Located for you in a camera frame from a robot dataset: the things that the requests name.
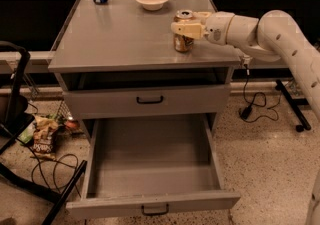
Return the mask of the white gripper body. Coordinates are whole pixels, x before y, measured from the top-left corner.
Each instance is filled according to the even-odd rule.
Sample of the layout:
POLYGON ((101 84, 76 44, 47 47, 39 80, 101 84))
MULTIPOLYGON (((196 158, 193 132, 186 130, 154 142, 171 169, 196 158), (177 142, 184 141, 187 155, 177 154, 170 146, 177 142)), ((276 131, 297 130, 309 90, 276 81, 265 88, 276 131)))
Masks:
POLYGON ((212 44, 226 45, 227 31, 234 16, 229 12, 216 12, 209 16, 205 22, 205 38, 212 44))

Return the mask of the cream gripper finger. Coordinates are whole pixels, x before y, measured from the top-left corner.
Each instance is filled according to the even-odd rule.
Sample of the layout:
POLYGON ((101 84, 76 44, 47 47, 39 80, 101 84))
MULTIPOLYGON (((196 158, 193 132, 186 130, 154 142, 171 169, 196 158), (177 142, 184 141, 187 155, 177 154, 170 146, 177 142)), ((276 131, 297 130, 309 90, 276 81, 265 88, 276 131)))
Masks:
POLYGON ((194 12, 193 17, 199 20, 201 23, 205 23, 206 20, 212 15, 211 12, 194 12))
POLYGON ((205 35, 205 27, 201 23, 173 22, 173 33, 192 39, 201 39, 205 35))

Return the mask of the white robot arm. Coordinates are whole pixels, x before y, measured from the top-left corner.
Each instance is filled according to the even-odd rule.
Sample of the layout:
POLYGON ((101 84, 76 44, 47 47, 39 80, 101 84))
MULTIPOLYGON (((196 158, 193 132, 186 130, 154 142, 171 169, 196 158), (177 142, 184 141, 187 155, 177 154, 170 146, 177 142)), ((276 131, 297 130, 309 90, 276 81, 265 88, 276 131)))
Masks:
POLYGON ((320 54, 289 14, 273 10, 257 19, 228 12, 193 12, 189 19, 172 23, 171 30, 183 37, 231 45, 263 61, 283 60, 320 119, 320 54))

